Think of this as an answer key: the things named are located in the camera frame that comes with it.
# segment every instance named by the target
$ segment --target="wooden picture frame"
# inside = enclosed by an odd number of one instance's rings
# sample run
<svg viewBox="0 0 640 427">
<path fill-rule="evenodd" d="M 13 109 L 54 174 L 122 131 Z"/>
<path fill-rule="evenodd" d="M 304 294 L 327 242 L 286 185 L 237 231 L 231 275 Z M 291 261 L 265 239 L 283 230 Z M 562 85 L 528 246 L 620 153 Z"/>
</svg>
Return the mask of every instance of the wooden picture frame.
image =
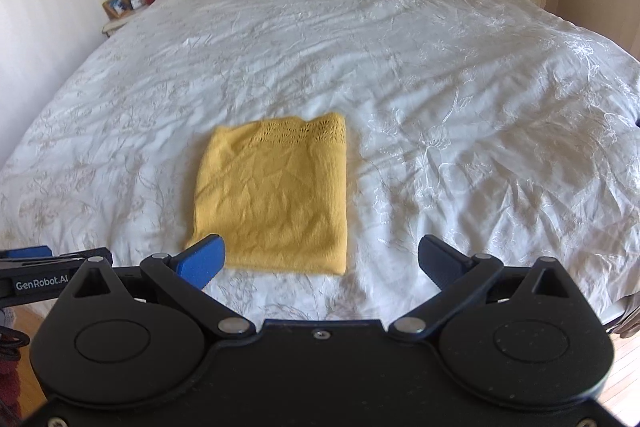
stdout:
<svg viewBox="0 0 640 427">
<path fill-rule="evenodd" d="M 122 19 L 133 13 L 129 0 L 106 0 L 102 7 L 111 20 Z"/>
</svg>

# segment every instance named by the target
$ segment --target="bedspread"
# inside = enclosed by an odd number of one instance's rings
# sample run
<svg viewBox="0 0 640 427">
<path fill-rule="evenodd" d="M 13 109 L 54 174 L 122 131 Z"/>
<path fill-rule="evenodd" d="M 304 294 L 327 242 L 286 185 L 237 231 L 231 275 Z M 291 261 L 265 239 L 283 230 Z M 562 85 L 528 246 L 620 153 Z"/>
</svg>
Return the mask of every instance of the bedspread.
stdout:
<svg viewBox="0 0 640 427">
<path fill-rule="evenodd" d="M 640 65 L 527 0 L 158 0 L 64 84 L 0 172 L 0 245 L 190 235 L 215 126 L 346 116 L 344 277 L 225 269 L 265 317 L 388 323 L 433 296 L 419 239 L 558 257 L 597 312 L 640 290 Z"/>
</svg>

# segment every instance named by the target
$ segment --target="silver bolt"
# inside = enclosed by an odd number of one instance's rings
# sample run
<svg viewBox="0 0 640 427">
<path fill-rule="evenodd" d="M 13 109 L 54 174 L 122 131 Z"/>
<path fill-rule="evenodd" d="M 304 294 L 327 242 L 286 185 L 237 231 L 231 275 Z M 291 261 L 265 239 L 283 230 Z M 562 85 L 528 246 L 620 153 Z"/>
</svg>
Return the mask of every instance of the silver bolt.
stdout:
<svg viewBox="0 0 640 427">
<path fill-rule="evenodd" d="M 331 333 L 324 330 L 314 330 L 314 338 L 316 341 L 327 341 L 331 338 Z"/>
<path fill-rule="evenodd" d="M 400 333 L 416 335 L 417 333 L 422 333 L 427 324 L 417 317 L 402 317 L 394 322 L 394 326 Z"/>
<path fill-rule="evenodd" d="M 218 323 L 218 329 L 230 335 L 241 335 L 246 333 L 250 327 L 251 323 L 242 317 L 229 317 Z"/>
<path fill-rule="evenodd" d="M 49 418 L 49 421 L 47 422 L 47 427 L 68 427 L 68 425 L 62 418 L 54 417 L 54 418 Z"/>
</svg>

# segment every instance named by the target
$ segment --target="lace knit trim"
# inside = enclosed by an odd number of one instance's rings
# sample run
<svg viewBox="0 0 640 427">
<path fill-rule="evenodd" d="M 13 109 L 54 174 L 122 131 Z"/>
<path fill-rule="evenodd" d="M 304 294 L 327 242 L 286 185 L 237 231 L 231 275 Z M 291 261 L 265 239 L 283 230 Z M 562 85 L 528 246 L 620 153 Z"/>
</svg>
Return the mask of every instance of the lace knit trim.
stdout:
<svg viewBox="0 0 640 427">
<path fill-rule="evenodd" d="M 328 114 L 310 122 L 300 118 L 265 120 L 252 143 L 296 145 L 302 142 L 346 143 L 344 120 L 337 114 Z"/>
</svg>

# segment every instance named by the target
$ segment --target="folded yellow garment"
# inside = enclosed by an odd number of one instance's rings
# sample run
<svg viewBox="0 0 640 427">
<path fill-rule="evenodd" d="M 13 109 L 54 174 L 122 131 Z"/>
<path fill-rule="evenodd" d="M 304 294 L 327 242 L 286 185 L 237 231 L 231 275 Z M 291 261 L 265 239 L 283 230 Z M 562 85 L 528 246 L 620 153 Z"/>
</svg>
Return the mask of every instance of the folded yellow garment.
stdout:
<svg viewBox="0 0 640 427">
<path fill-rule="evenodd" d="M 217 127 L 198 172 L 187 246 L 217 233 L 226 266 L 344 274 L 345 135 L 335 113 Z"/>
</svg>

